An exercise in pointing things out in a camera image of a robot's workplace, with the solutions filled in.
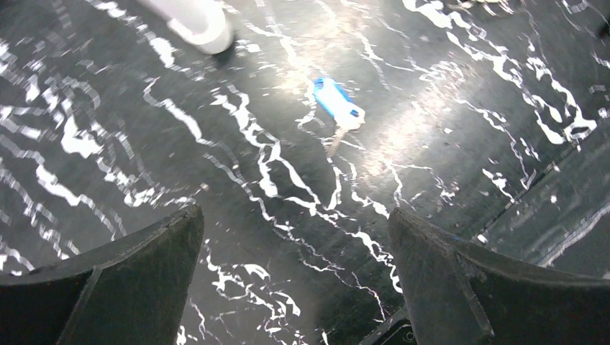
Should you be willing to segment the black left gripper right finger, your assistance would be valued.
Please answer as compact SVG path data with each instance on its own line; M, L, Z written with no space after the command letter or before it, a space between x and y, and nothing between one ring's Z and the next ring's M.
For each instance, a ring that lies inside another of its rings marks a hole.
M609 281L539 267L394 209L388 235L418 344L607 344Z

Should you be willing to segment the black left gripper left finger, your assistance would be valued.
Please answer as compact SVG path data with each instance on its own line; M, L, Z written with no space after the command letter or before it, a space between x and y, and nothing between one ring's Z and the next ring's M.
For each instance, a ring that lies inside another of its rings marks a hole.
M174 344L204 237L190 205L24 275L1 276L3 344Z

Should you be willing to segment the blue-capped key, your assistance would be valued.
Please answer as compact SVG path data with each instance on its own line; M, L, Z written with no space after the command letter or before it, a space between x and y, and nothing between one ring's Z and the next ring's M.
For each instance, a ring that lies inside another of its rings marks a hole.
M351 101L336 81L328 77L314 81L313 94L336 124L333 142L327 150L327 156L332 157L346 133L359 129L365 123L365 111Z

